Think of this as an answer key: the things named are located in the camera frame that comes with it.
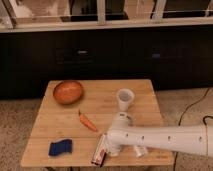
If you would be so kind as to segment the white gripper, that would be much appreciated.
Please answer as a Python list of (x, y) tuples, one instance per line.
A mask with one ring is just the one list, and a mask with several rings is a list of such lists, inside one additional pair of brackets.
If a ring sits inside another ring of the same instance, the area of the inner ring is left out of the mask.
[(107, 137), (105, 134), (100, 137), (99, 148), (107, 151), (107, 153), (112, 157), (118, 156), (120, 152), (120, 146), (115, 143), (107, 142)]

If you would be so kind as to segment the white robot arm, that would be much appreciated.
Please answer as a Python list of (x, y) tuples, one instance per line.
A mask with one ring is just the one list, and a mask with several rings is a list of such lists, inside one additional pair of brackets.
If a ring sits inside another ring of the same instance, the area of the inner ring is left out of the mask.
[(100, 144), (114, 156), (127, 145), (213, 157), (213, 126), (139, 127), (126, 112), (118, 112)]

